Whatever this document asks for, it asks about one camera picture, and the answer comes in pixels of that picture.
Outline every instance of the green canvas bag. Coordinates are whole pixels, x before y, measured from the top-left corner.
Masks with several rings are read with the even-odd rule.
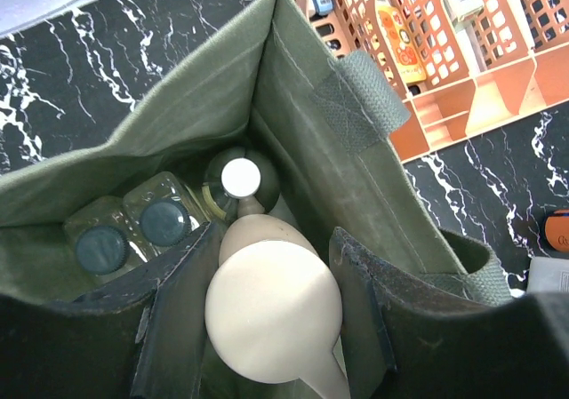
[[[493,252],[439,231],[414,194],[388,139],[408,116],[367,54],[336,60],[293,0],[255,0],[105,144],[0,178],[0,293],[39,306],[92,290],[89,276],[70,264],[63,220],[246,134],[275,161],[284,198],[324,260],[342,227],[406,273],[482,304],[505,303],[509,290]],[[215,356],[205,360],[206,373],[208,362],[223,373]],[[299,393],[271,389],[260,397]],[[214,395],[231,391],[220,385]]]

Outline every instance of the orange shelf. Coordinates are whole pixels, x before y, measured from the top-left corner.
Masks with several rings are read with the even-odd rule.
[[[308,16],[308,0],[296,1]],[[338,57],[367,51],[412,113],[390,136],[403,162],[569,100],[569,0],[521,0],[521,8],[517,0],[483,0],[472,28],[485,69],[474,75],[443,0],[391,1],[427,71],[417,96],[397,69],[375,0],[334,0],[334,12],[312,24]],[[533,42],[517,21],[522,8]]]

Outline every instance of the bag strap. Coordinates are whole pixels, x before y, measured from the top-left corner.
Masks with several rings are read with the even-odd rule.
[[[564,294],[487,307],[425,284],[339,228],[330,266],[342,292],[352,399],[566,395]]]
[[[313,100],[348,153],[386,140],[409,120],[411,114],[367,52],[353,51],[329,64],[332,73],[315,88]]]
[[[417,277],[443,291],[488,306],[512,300],[500,261],[490,247],[449,230],[441,229],[441,232],[469,273],[424,273]]]

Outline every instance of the bottle cap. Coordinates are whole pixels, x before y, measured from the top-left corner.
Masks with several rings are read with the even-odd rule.
[[[245,199],[257,193],[260,186],[259,167],[249,159],[233,159],[221,172],[225,192],[236,199]]]
[[[140,215],[144,237],[156,246],[174,246],[192,229],[188,210],[172,199],[157,199]]]
[[[75,255],[82,268],[94,275],[116,272],[126,262],[128,243],[123,232],[111,226],[95,226],[77,239]]]

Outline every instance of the marble surface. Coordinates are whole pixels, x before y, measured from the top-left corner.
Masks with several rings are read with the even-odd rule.
[[[0,173],[104,142],[145,93],[252,0],[100,0],[0,41]],[[568,205],[562,106],[405,166],[433,220],[489,243],[514,296]]]

